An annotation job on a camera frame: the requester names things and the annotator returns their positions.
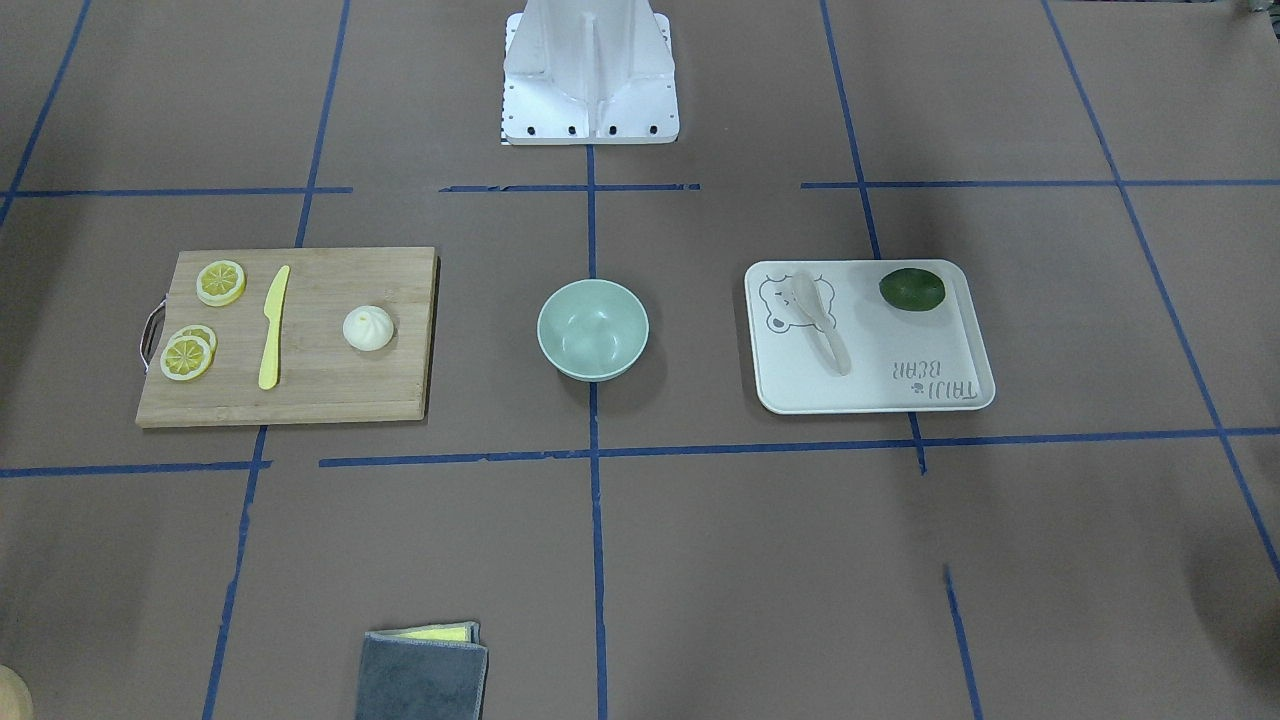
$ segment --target knife handle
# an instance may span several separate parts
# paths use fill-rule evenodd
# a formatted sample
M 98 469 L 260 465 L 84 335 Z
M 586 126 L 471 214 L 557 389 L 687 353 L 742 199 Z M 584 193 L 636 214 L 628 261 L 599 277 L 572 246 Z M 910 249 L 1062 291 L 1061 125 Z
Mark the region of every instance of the knife handle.
M 257 387 L 271 389 L 280 380 L 280 322 L 271 320 L 266 328 L 266 347 L 262 364 L 257 369 Z

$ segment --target wooden cutting board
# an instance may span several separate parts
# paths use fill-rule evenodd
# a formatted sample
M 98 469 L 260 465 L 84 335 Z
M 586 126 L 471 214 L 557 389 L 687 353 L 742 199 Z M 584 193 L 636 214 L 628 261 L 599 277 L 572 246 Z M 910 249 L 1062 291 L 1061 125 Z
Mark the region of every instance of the wooden cutting board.
M 196 275 L 214 260 L 244 268 L 244 293 L 224 307 L 196 297 Z M 280 382 L 259 389 L 266 342 L 262 304 L 280 265 L 289 283 L 280 316 Z M 435 318 L 434 247 L 198 250 L 178 255 L 159 334 L 138 402 L 143 428 L 421 420 Z M 342 336 L 347 313 L 376 305 L 396 334 L 361 352 Z M 183 325 L 218 334 L 214 363 L 201 377 L 174 382 L 160 372 L 160 351 Z

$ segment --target dark green vegetable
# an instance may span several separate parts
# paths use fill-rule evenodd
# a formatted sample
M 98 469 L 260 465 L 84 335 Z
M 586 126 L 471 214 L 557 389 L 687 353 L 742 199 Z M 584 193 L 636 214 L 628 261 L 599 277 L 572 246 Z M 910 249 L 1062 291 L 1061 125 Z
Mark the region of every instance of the dark green vegetable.
M 947 297 L 942 278 L 922 268 L 901 268 L 881 278 L 881 296 L 899 310 L 933 310 Z

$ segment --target bowl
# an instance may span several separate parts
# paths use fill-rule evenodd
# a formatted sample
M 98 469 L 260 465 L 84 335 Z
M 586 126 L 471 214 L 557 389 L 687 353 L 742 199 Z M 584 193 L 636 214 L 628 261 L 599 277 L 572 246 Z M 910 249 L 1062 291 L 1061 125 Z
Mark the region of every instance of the bowl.
M 585 279 L 557 290 L 538 314 L 538 345 L 556 369 L 582 382 L 613 379 L 649 341 L 649 315 L 630 290 Z

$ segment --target cutting board handle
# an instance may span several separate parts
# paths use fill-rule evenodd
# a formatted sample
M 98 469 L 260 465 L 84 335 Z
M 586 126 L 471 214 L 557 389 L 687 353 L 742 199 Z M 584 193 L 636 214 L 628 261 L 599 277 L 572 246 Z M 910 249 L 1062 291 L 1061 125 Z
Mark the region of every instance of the cutting board handle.
M 156 354 L 156 337 L 164 323 L 164 306 L 169 302 L 165 295 L 160 305 L 147 315 L 147 324 L 142 327 L 142 340 L 138 341 L 138 356 L 142 357 L 142 373 L 151 372 L 151 356 Z

